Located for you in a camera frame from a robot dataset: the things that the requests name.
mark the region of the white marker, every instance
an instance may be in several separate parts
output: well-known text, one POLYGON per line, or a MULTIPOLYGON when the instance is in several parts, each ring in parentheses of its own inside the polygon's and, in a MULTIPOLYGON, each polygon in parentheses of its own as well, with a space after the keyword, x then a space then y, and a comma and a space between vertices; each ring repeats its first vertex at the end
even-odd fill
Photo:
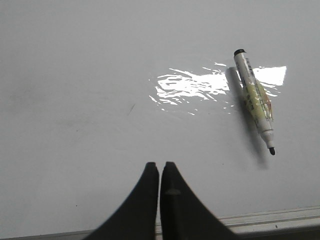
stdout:
POLYGON ((242 82, 246 108, 251 113, 256 128, 270 153, 275 155, 274 130, 271 125, 273 121, 271 102, 264 87, 256 79, 245 50, 235 51, 234 61, 242 82))

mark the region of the marker tip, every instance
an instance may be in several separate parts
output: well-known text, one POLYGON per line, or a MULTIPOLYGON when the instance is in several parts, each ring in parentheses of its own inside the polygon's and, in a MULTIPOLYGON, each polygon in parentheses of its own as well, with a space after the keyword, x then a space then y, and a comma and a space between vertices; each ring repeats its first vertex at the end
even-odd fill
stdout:
POLYGON ((272 155, 275 155, 276 154, 276 151, 275 151, 275 148, 274 147, 270 147, 269 148, 269 151, 272 155))

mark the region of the dry erase marker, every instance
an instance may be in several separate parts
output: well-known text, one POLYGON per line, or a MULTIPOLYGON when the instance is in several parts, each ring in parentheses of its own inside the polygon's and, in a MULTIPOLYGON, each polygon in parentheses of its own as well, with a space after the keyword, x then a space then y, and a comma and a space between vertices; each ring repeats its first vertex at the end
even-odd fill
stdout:
POLYGON ((275 155, 274 130, 271 125, 273 121, 271 102, 264 87, 256 79, 245 50, 235 51, 234 61, 242 82, 246 108, 251 113, 256 128, 270 153, 275 155))

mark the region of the white surface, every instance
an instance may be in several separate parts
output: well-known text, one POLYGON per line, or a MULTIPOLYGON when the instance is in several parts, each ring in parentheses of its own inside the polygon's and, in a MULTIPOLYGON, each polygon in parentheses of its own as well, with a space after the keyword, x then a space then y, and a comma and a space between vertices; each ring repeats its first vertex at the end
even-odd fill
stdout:
POLYGON ((0 238, 98 227, 149 161, 175 162, 218 216, 320 205, 319 7, 0 1, 0 238), (253 68, 286 66, 264 160, 227 89, 216 101, 150 98, 170 69, 223 72, 215 63, 234 66, 239 48, 253 68))

